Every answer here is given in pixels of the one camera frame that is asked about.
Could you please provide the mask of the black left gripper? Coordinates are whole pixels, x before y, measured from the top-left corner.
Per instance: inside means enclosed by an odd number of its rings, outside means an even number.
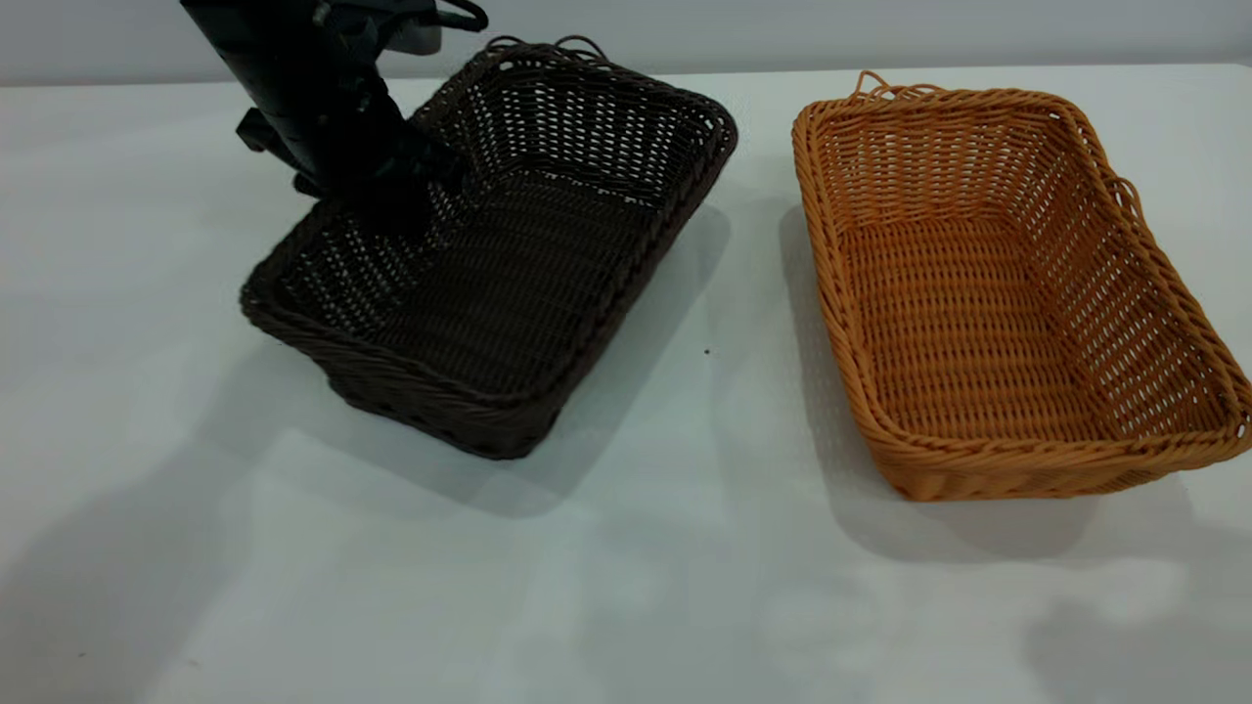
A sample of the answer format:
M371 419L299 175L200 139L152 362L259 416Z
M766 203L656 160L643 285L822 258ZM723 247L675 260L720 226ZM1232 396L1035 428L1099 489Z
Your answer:
M464 179L464 157L407 119L384 83L245 86L245 93L253 106L237 135L250 152L290 167L295 190L336 197L331 232L428 241L432 185L458 189ZM391 200L364 195L383 185L391 185Z

